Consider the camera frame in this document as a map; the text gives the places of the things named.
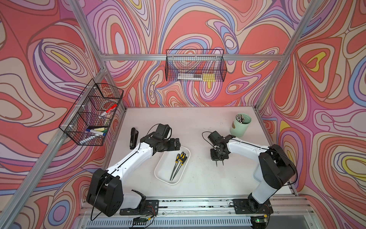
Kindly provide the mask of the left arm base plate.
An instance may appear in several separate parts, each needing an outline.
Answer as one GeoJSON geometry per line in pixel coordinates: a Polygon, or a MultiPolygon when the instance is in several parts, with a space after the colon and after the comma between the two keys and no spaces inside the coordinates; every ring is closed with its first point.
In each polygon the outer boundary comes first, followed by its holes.
{"type": "Polygon", "coordinates": [[[148,199],[143,193],[131,190],[124,193],[124,200],[118,213],[121,216],[152,215],[157,216],[159,200],[148,199]]]}

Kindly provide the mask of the aluminium mounting rail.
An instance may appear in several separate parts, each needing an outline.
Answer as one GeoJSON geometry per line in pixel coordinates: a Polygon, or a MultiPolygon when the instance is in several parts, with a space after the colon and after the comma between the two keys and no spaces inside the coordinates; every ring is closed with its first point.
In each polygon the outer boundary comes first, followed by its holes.
{"type": "Polygon", "coordinates": [[[91,208],[77,217],[74,229],[321,229],[315,211],[306,198],[274,196],[253,213],[244,196],[205,198],[158,198],[155,210],[147,210],[150,220],[119,211],[111,217],[91,208]]]}

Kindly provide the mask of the black stapler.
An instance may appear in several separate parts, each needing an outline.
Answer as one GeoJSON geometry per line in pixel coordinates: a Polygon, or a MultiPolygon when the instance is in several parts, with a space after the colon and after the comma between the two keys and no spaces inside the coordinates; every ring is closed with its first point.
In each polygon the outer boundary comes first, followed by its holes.
{"type": "Polygon", "coordinates": [[[133,127],[131,129],[131,137],[130,137],[130,149],[131,150],[136,148],[138,135],[139,135],[139,132],[136,130],[135,127],[133,127]]]}

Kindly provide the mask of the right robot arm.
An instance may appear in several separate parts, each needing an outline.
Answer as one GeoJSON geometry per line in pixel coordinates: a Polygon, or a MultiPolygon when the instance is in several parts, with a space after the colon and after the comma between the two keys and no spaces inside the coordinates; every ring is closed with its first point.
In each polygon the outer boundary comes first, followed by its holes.
{"type": "Polygon", "coordinates": [[[211,132],[208,142],[212,146],[212,161],[223,162],[231,153],[248,158],[257,164],[253,177],[259,182],[257,188],[244,200],[242,209],[250,213],[269,214],[270,198],[277,193],[298,172],[294,163],[287,157],[284,150],[276,144],[261,146],[236,138],[234,135],[222,136],[217,131],[211,132]]]}

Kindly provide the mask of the red marker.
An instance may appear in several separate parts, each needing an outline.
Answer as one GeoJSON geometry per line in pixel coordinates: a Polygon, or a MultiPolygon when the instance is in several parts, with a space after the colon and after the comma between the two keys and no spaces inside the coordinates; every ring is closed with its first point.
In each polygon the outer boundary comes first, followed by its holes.
{"type": "Polygon", "coordinates": [[[110,114],[115,108],[117,107],[117,104],[112,105],[109,109],[104,111],[100,116],[107,116],[110,114]]]}

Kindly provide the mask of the yellow item in basket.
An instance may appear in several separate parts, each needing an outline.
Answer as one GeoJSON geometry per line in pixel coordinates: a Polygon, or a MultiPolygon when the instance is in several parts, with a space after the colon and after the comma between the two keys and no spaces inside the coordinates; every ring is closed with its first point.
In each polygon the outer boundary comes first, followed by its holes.
{"type": "Polygon", "coordinates": [[[214,73],[203,73],[202,81],[203,82],[215,82],[216,81],[215,74],[214,73]]]}

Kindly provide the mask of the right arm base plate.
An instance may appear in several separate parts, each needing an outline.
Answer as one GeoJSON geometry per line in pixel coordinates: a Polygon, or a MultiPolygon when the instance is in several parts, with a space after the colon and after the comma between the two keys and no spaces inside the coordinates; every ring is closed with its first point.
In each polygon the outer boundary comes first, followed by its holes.
{"type": "Polygon", "coordinates": [[[268,199],[263,204],[257,203],[254,199],[240,198],[233,199],[230,203],[231,207],[234,207],[236,214],[259,214],[269,215],[273,214],[273,208],[270,200],[268,199]]]}

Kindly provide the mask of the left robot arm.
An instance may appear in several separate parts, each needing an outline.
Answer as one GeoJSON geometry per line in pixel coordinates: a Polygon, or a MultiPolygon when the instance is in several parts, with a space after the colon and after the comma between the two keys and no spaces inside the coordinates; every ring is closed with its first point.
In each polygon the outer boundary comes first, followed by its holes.
{"type": "Polygon", "coordinates": [[[131,153],[106,170],[96,170],[91,179],[86,201],[102,214],[111,217],[120,210],[145,212],[146,196],[139,191],[123,191],[123,182],[157,152],[180,150],[179,138],[171,138],[169,125],[157,124],[154,132],[140,139],[131,153]]]}

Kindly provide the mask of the blue marker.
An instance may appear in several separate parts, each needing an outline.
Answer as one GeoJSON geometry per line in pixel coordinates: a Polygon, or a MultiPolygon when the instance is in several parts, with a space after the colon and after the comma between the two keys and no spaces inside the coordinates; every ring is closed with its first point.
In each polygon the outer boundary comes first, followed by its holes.
{"type": "Polygon", "coordinates": [[[86,129],[87,132],[89,133],[92,133],[94,135],[98,135],[98,136],[105,136],[106,133],[104,132],[101,132],[101,131],[97,131],[97,130],[94,130],[94,129],[86,129]]]}

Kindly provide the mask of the white plastic storage tray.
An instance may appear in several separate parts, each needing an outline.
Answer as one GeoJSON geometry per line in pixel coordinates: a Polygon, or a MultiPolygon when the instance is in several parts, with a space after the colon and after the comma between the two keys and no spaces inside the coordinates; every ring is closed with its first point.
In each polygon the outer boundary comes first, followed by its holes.
{"type": "Polygon", "coordinates": [[[164,152],[154,169],[155,178],[170,186],[177,185],[185,175],[185,170],[189,163],[190,157],[191,152],[186,147],[181,147],[180,150],[178,151],[164,152]],[[170,176],[175,164],[177,154],[181,154],[182,152],[184,152],[187,155],[187,160],[185,164],[181,167],[180,171],[178,172],[174,180],[170,181],[170,176]]]}

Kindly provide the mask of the green pen cup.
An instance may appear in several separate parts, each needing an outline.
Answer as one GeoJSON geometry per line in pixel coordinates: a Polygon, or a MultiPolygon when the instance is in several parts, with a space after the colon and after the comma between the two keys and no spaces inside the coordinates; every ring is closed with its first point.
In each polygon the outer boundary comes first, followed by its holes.
{"type": "Polygon", "coordinates": [[[230,134],[238,138],[243,137],[251,122],[252,118],[248,114],[237,114],[230,127],[230,134]]]}

